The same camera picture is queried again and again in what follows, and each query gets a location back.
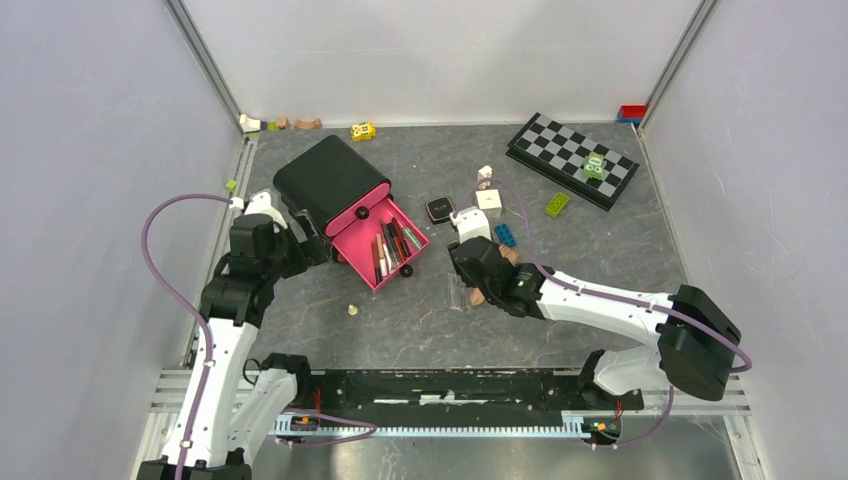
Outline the white concealer pen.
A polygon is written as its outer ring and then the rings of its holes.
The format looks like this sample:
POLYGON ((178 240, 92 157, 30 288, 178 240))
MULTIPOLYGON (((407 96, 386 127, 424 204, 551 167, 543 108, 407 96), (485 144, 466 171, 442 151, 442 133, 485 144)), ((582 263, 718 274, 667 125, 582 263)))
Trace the white concealer pen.
POLYGON ((378 261, 379 261, 380 275, 381 275, 381 279, 384 279, 384 278, 387 277, 387 275, 389 273, 389 269, 388 269, 388 263, 387 263, 386 256, 385 256, 385 250, 383 248, 382 235, 381 234, 375 235, 375 242, 376 242, 376 250, 377 250, 377 256, 378 256, 378 261))

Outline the pink drawer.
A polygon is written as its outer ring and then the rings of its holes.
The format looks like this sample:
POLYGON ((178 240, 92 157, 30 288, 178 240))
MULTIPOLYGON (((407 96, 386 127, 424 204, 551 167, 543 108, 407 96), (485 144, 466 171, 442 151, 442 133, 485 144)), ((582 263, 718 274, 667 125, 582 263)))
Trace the pink drawer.
POLYGON ((351 225, 333 238, 332 244, 338 250, 339 256, 351 266, 366 285, 372 291, 377 291, 396 277, 402 268, 410 266, 412 261, 429 247, 430 239, 392 199, 384 199, 369 210, 370 216, 367 219, 354 218, 351 225), (377 234, 382 232, 380 221, 389 224, 392 219, 395 219, 400 226, 400 236, 411 248, 411 252, 404 262, 393 271, 387 272, 381 282, 378 282, 379 262, 375 261, 372 245, 377 240, 377 234))
POLYGON ((350 207, 329 221, 324 229, 324 233, 330 238, 337 236, 356 220, 363 219, 361 214, 362 210, 368 212, 366 215, 366 217, 368 217, 369 212, 377 204, 383 201, 390 194, 390 191, 391 185, 388 182, 380 183, 364 194, 360 199, 356 200, 350 207))

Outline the foundation bottle beige cap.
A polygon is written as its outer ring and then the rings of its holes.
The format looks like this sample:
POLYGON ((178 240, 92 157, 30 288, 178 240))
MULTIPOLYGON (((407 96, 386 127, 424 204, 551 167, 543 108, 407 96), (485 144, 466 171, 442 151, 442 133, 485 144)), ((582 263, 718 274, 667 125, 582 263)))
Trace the foundation bottle beige cap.
POLYGON ((517 251, 508 247, 506 245, 499 246, 499 252, 503 258, 508 260, 511 265, 516 266, 522 262, 521 257, 517 251))

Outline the black makeup organizer box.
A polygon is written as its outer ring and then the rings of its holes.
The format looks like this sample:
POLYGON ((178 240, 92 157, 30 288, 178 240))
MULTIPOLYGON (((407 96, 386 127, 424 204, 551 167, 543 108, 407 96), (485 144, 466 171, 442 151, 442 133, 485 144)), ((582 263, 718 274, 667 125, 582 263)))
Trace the black makeup organizer box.
POLYGON ((337 135, 322 139, 284 165, 272 180, 290 212, 307 210, 325 236, 329 221, 382 182, 391 185, 388 177, 337 135))

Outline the green tube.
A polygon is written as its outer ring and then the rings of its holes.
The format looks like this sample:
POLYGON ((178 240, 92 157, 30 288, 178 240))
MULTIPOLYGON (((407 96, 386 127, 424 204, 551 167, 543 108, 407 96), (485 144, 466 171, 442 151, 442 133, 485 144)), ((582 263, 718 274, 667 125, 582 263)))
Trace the green tube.
POLYGON ((408 242, 416 249, 420 250, 422 248, 422 243, 415 235, 415 232, 410 227, 403 227, 402 231, 408 240, 408 242))

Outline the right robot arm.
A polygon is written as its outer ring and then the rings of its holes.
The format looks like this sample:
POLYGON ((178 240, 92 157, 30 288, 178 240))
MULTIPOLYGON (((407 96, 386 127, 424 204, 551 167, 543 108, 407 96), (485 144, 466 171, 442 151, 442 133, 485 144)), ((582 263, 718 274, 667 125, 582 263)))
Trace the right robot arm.
POLYGON ((584 363, 577 392, 591 408, 633 390, 669 387, 719 401, 730 376, 751 366, 740 330, 697 287, 642 293, 584 282, 548 266, 513 264, 484 237, 453 242, 448 252, 463 283, 513 317, 572 322, 636 341, 627 350, 596 351, 584 363))

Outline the beige makeup sponge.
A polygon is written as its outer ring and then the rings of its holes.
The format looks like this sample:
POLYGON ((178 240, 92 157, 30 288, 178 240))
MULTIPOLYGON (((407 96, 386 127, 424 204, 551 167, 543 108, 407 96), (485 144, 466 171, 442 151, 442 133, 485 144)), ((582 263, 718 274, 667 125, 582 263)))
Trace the beige makeup sponge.
POLYGON ((473 289, 471 291, 469 295, 469 300, 473 306, 482 305, 486 301, 483 293, 479 289, 473 289))

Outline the white cube box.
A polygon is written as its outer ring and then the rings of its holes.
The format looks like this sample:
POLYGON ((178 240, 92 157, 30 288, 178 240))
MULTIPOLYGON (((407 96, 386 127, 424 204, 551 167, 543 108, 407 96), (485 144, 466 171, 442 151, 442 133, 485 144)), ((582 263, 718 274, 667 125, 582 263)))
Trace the white cube box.
POLYGON ((497 189, 484 189, 475 192, 476 206, 489 219, 498 219, 502 215, 503 205, 497 189))

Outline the dark teal mascara tube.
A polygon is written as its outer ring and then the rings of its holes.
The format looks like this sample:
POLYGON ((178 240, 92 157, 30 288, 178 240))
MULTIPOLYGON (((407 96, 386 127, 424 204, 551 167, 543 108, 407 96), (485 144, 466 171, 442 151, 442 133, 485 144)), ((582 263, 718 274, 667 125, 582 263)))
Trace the dark teal mascara tube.
POLYGON ((384 221, 380 221, 380 227, 383 231, 384 243, 387 246, 387 250, 390 252, 392 257, 393 265, 395 268, 399 268, 402 264, 402 257, 398 253, 398 249, 394 242, 394 238, 389 230, 388 225, 384 221))

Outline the clear plastic bag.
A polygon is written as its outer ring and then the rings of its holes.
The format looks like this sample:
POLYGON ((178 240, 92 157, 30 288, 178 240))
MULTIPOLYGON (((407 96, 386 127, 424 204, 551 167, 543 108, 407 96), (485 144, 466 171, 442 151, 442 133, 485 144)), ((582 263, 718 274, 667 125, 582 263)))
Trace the clear plastic bag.
POLYGON ((459 312, 467 312, 470 309, 467 287, 458 275, 448 275, 448 291, 450 309, 459 312))

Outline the red lip pencil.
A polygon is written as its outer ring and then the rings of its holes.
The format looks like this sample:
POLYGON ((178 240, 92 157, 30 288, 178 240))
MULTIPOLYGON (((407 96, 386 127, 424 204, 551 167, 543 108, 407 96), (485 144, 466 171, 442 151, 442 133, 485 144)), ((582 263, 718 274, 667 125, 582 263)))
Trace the red lip pencil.
POLYGON ((399 256, 401 257, 402 261, 406 261, 408 259, 409 255, 410 255, 410 251, 409 251, 408 246, 405 242, 403 230, 401 229, 397 219, 394 218, 394 217, 392 217, 391 220, 390 220, 390 228, 392 230, 392 233, 393 233, 393 236, 394 236, 394 239, 395 239, 395 243, 397 245, 399 256))

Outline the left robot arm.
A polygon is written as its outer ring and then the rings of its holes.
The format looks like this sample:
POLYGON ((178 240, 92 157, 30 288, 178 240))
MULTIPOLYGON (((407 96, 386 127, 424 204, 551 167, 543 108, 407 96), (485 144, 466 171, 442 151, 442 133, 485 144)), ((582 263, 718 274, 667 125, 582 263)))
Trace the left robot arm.
POLYGON ((229 236, 230 250, 202 291, 200 345, 177 423, 160 458, 140 464, 140 479, 249 479, 277 417, 313 397, 307 358, 272 353, 247 399, 236 403, 275 284, 312 260, 273 207, 235 218, 229 236))

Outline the pink top drawer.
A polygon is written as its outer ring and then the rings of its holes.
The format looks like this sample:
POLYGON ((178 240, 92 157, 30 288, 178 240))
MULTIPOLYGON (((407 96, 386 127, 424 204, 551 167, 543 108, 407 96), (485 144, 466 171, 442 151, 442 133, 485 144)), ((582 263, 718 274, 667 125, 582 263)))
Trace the pink top drawer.
POLYGON ((330 238, 337 236, 356 220, 363 219, 361 214, 362 210, 368 212, 366 215, 366 217, 368 217, 369 212, 377 204, 383 201, 390 194, 390 191, 391 185, 388 182, 380 183, 364 194, 360 199, 356 200, 350 207, 329 221, 324 229, 324 233, 330 238))

